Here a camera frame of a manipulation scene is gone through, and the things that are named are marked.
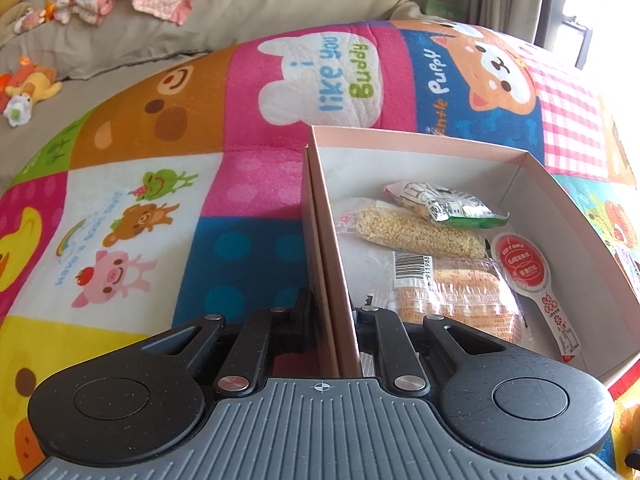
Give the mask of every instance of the plush toy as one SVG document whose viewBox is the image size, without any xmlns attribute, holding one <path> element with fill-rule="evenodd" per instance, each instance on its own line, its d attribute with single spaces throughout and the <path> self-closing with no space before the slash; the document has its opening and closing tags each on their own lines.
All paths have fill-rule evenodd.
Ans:
<svg viewBox="0 0 640 480">
<path fill-rule="evenodd" d="M 50 22 L 53 20 L 53 12 L 55 10 L 56 4 L 53 2 L 47 2 L 42 10 L 30 10 L 14 23 L 14 34 L 17 36 L 43 23 Z"/>
<path fill-rule="evenodd" d="M 2 86 L 2 91 L 0 91 L 0 110 L 4 112 L 10 99 L 10 97 L 4 93 L 4 89 L 7 86 L 20 86 L 28 76 L 35 72 L 36 68 L 37 66 L 33 64 L 28 57 L 20 58 L 20 66 L 18 67 L 18 70 L 10 76 L 9 81 Z"/>
<path fill-rule="evenodd" d="M 11 81 L 11 74 L 2 74 L 0 75 L 0 92 L 4 93 L 4 89 Z"/>
<path fill-rule="evenodd" d="M 33 105 L 53 97 L 62 88 L 62 83 L 54 83 L 56 71 L 53 68 L 36 69 L 19 86 L 7 86 L 4 92 L 11 98 L 4 116 L 11 126 L 21 126 L 31 119 Z"/>
</svg>

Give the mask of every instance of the cartoon pig print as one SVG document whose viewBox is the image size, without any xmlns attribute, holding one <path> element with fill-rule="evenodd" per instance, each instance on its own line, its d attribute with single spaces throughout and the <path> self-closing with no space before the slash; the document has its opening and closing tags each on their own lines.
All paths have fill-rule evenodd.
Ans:
<svg viewBox="0 0 640 480">
<path fill-rule="evenodd" d="M 71 304 L 79 308 L 89 303 L 106 303 L 118 292 L 126 298 L 130 288 L 138 288 L 149 292 L 150 283 L 142 276 L 148 270 L 153 270 L 158 264 L 155 260 L 141 262 L 142 254 L 130 260 L 124 251 L 98 251 L 95 253 L 95 264 L 85 267 L 76 276 L 78 285 L 83 290 Z M 132 282 L 126 282 L 126 278 L 132 272 L 138 275 Z"/>
<path fill-rule="evenodd" d="M 258 96 L 267 122 L 369 127 L 380 117 L 380 60 L 367 38 L 315 32 L 268 40 L 258 50 L 282 57 L 283 79 L 265 85 Z"/>
</svg>

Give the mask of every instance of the plastic bag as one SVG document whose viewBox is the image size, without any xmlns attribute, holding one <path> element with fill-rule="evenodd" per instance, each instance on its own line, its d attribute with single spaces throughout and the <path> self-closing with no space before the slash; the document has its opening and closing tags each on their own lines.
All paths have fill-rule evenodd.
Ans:
<svg viewBox="0 0 640 480">
<path fill-rule="evenodd" d="M 377 260 L 385 279 L 366 304 L 391 308 L 408 323 L 441 314 L 509 343 L 530 337 L 518 301 L 493 260 L 395 251 L 378 253 Z"/>
<path fill-rule="evenodd" d="M 363 377 L 376 376 L 376 365 L 373 362 L 373 355 L 360 352 L 360 366 L 362 367 Z"/>
<path fill-rule="evenodd" d="M 509 216 L 492 212 L 475 196 L 420 182 L 396 182 L 385 187 L 401 206 L 438 225 L 465 229 L 501 227 Z"/>
<path fill-rule="evenodd" d="M 352 233 L 392 249 L 411 253 L 485 258 L 484 239 L 475 231 L 440 226 L 380 200 L 352 198 L 333 206 L 338 234 Z"/>
</svg>

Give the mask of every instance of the red label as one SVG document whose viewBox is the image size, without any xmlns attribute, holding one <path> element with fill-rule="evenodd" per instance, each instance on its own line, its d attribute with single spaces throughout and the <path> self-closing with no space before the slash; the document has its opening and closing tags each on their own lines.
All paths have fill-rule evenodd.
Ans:
<svg viewBox="0 0 640 480">
<path fill-rule="evenodd" d="M 496 256 L 504 270 L 525 288 L 540 288 L 546 281 L 545 263 L 538 249 L 517 235 L 498 236 Z"/>
</svg>

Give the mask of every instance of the barcode label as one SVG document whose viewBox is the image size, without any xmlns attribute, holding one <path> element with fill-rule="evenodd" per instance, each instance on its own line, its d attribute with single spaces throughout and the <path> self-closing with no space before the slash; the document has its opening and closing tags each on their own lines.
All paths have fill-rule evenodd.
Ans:
<svg viewBox="0 0 640 480">
<path fill-rule="evenodd" d="M 394 253 L 394 286 L 430 288 L 432 284 L 432 256 Z"/>
</svg>

